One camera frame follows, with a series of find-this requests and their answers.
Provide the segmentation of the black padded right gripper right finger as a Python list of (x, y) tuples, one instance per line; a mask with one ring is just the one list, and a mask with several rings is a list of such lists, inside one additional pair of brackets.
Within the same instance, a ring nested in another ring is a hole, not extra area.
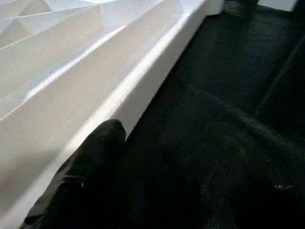
[(212, 133), (204, 140), (211, 158), (205, 228), (304, 228), (305, 198), (264, 141), (245, 133)]

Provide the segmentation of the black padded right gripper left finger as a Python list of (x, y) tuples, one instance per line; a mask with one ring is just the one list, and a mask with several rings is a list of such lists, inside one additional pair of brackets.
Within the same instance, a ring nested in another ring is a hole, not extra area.
[(94, 190), (107, 192), (122, 156), (126, 131), (109, 119), (98, 125), (61, 165), (22, 222), (22, 229), (88, 229), (94, 225)]

